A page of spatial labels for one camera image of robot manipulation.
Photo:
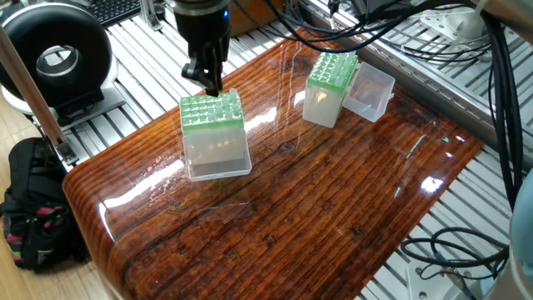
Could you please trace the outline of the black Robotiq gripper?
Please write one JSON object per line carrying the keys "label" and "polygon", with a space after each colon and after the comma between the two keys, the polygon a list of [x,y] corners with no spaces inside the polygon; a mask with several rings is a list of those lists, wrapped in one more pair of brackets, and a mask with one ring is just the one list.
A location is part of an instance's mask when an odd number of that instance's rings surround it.
{"label": "black Robotiq gripper", "polygon": [[201,16],[178,13],[177,28],[187,41],[191,58],[183,66],[182,76],[198,86],[205,85],[207,95],[218,97],[223,89],[223,63],[227,60],[231,36],[229,12],[217,10]]}

